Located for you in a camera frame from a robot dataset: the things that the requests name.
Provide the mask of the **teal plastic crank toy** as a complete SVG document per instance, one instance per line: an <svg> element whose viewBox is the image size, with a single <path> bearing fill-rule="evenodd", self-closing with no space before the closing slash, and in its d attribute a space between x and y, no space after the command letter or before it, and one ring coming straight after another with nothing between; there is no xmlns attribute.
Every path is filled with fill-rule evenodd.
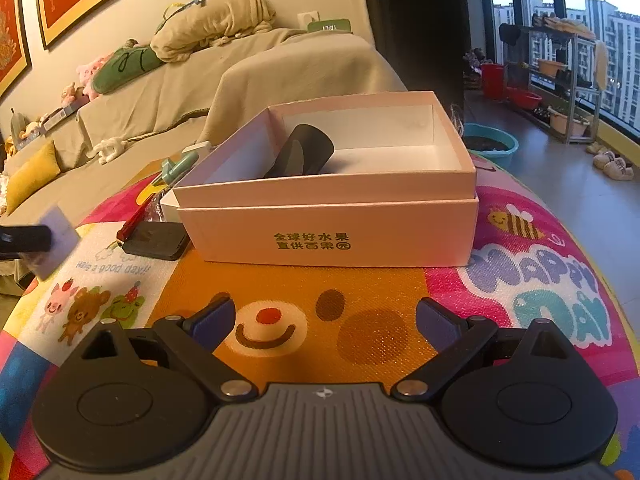
<svg viewBox="0 0 640 480"><path fill-rule="evenodd" d="M176 183L200 158L196 151L183 153L179 160L173 162L171 159L165 159L162 162L162 171L160 177L166 185Z"/></svg>

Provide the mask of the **yellow cushion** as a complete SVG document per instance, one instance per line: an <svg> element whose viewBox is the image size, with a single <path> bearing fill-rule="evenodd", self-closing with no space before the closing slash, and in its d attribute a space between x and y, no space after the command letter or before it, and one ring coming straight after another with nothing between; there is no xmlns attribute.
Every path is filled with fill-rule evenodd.
<svg viewBox="0 0 640 480"><path fill-rule="evenodd" d="M12 212L24 203L32 194L43 188L61 173L58 166L54 143L51 140L24 163L17 172L9 178L6 186L6 213Z"/></svg>

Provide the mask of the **colourful cartoon play mat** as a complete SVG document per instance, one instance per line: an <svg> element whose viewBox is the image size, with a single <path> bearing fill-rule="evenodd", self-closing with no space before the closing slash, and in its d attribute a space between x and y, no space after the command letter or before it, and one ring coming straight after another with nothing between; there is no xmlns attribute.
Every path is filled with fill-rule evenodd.
<svg viewBox="0 0 640 480"><path fill-rule="evenodd" d="M58 272L33 281L1 334L1 474L31 479L47 467L30 408L72 347L62 341L78 294L126 327L188 316L229 295L238 325L219 359L256 385L396 380L430 358L416 305L431 297L457 315L504 327L551 318L610 389L618 426L603 463L639 474L639 344L614 292L529 188L477 159L480 209L464 268L365 269L210 263L194 249L174 262L126 255L115 233L149 188L140 181L81 222L82 242Z"/></svg>

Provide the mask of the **black flat case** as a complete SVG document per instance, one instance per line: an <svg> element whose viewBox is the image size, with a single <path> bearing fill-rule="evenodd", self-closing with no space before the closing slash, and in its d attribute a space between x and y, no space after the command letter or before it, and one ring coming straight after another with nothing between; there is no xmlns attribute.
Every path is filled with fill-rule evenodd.
<svg viewBox="0 0 640 480"><path fill-rule="evenodd" d="M189 243L190 237L180 222L142 221L122 244L122 250L128 255L176 261Z"/></svg>

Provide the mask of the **red pen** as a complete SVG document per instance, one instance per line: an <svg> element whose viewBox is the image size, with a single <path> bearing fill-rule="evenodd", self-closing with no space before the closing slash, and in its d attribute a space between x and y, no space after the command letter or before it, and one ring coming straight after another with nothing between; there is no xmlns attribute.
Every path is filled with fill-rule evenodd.
<svg viewBox="0 0 640 480"><path fill-rule="evenodd" d="M150 195L136 210L136 212L124 223L120 230L116 233L118 244L124 244L130 237L134 229L145 217L145 209L152 202L153 196Z"/></svg>

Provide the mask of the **flat book on sofa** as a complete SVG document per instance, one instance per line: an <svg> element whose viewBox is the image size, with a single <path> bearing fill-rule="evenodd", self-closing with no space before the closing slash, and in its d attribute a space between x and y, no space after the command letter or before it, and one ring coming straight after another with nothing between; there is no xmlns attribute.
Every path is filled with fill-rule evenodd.
<svg viewBox="0 0 640 480"><path fill-rule="evenodd" d="M30 136L41 136L53 129L60 122L64 122L65 119L76 114L81 107L88 103L88 96L81 96L80 98L74 99L70 104L59 107L52 113L44 115L34 122L30 122L21 113L13 112L11 118L11 132L21 142L25 141Z"/></svg>

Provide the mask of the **white small plush toy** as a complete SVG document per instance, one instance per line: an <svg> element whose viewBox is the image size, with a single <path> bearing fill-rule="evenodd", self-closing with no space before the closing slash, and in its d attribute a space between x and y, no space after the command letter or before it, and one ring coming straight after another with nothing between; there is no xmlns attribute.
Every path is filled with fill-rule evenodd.
<svg viewBox="0 0 640 480"><path fill-rule="evenodd" d="M88 151L88 159L96 159L100 165L112 162L126 151L127 141L121 136L114 136L100 141L91 151Z"/></svg>

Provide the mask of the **white square box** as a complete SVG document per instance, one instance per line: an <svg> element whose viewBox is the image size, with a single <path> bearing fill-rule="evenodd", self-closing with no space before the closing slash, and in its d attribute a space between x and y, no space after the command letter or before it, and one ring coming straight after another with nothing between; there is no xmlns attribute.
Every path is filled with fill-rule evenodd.
<svg viewBox="0 0 640 480"><path fill-rule="evenodd" d="M180 205L174 190L169 190L160 199L160 215L165 222L180 223L179 208Z"/></svg>

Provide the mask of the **red framed picture left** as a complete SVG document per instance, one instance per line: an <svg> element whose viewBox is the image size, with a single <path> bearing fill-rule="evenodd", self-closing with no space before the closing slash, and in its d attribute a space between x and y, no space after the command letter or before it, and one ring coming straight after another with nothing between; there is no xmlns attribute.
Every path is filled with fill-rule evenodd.
<svg viewBox="0 0 640 480"><path fill-rule="evenodd" d="M32 65L22 0L0 0L0 96L4 99Z"/></svg>

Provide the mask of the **pink plush toy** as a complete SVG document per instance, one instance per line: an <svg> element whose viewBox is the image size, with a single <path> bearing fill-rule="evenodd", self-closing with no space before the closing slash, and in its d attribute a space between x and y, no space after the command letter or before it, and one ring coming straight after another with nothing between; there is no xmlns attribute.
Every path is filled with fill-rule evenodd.
<svg viewBox="0 0 640 480"><path fill-rule="evenodd" d="M71 102L78 100L80 96L88 96L90 101L96 99L99 93L93 88L93 78L109 59L109 55L99 56L88 64L78 66L76 73L79 84L71 82L63 89L61 105L70 105Z"/></svg>

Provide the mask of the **pink cardboard box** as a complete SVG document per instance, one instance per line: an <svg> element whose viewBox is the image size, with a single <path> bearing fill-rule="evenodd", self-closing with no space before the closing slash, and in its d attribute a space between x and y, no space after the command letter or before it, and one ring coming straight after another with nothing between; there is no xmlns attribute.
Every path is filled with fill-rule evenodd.
<svg viewBox="0 0 640 480"><path fill-rule="evenodd" d="M318 174L269 170L298 126L334 151ZM201 256L270 266L463 266L478 213L476 169L431 91L270 106L174 188Z"/></svg>

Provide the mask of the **teal wash basin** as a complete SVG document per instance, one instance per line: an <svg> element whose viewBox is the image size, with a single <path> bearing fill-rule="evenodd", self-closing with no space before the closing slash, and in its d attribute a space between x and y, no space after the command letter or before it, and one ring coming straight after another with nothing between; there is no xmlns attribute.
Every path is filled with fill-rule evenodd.
<svg viewBox="0 0 640 480"><path fill-rule="evenodd" d="M518 140L501 129L467 122L462 141L472 153L483 156L502 169L509 169L513 156L520 148Z"/></svg>

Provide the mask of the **beige covered sofa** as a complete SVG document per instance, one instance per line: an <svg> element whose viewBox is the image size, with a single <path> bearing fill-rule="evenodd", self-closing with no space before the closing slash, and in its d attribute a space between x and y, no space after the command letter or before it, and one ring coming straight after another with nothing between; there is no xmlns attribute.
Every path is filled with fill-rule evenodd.
<svg viewBox="0 0 640 480"><path fill-rule="evenodd" d="M348 32L275 29L207 48L100 96L58 125L50 139L61 173L1 221L32 224L58 205L78 223L152 160L192 142L221 144L268 106L405 88L375 47ZM114 136L127 141L126 151L106 165L88 159Z"/></svg>

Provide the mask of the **green plush pillow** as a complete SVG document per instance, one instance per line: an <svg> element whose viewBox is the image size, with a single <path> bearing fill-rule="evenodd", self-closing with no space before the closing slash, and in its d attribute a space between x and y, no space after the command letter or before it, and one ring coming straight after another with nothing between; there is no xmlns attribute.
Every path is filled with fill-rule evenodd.
<svg viewBox="0 0 640 480"><path fill-rule="evenodd" d="M129 39L94 74L92 88L97 94L109 94L163 65L148 44Z"/></svg>

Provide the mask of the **black cylinder in box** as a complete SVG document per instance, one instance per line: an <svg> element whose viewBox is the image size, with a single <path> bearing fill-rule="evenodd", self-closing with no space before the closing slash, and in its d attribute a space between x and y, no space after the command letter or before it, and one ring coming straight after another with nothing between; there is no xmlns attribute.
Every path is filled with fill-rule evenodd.
<svg viewBox="0 0 640 480"><path fill-rule="evenodd" d="M264 178L314 176L333 153L334 144L322 130L312 125L297 125Z"/></svg>

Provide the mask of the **beige slippers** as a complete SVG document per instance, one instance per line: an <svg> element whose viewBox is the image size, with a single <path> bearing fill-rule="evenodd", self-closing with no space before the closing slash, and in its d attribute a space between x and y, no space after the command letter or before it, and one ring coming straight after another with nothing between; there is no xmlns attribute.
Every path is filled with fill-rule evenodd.
<svg viewBox="0 0 640 480"><path fill-rule="evenodd" d="M592 166L608 178L615 181L631 181L634 178L634 165L607 146L593 142L586 147L586 152L592 155Z"/></svg>

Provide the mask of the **red bucket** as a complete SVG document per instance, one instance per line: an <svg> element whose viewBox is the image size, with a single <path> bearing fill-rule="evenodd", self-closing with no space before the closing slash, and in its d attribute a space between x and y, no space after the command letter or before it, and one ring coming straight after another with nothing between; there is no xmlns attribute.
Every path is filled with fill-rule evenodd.
<svg viewBox="0 0 640 480"><path fill-rule="evenodd" d="M502 101L506 95L504 86L504 66L496 63L484 63L480 66L482 90L486 99Z"/></svg>

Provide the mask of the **metal shelf rack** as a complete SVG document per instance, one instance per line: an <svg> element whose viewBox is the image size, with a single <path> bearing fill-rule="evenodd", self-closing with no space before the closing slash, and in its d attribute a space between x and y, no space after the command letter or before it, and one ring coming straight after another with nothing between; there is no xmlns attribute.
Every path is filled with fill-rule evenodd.
<svg viewBox="0 0 640 480"><path fill-rule="evenodd" d="M603 42L587 26L554 15L503 23L503 85L508 102L566 143L596 140L608 66Z"/></svg>

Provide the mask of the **beige crumpled blanket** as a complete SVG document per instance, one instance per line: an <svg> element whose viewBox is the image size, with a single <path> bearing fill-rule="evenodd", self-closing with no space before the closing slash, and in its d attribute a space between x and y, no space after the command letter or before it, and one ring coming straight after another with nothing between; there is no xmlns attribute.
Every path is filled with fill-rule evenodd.
<svg viewBox="0 0 640 480"><path fill-rule="evenodd" d="M164 63L182 62L213 44L269 32L276 16L268 0L191 0L167 9L150 47Z"/></svg>

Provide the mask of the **green tissue box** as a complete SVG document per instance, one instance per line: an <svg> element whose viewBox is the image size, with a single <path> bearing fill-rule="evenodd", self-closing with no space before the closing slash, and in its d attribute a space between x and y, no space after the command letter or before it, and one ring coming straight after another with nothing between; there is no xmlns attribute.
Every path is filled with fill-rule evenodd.
<svg viewBox="0 0 640 480"><path fill-rule="evenodd" d="M348 32L352 33L352 24L348 18L313 21L307 25L307 32Z"/></svg>

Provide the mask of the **white wall socket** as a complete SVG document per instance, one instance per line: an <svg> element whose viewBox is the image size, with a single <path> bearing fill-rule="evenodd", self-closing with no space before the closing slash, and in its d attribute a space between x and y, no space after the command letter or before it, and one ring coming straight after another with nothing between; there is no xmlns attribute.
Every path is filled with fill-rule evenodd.
<svg viewBox="0 0 640 480"><path fill-rule="evenodd" d="M297 14L298 27L301 29L307 29L310 24L319 20L320 13L318 11L305 11Z"/></svg>

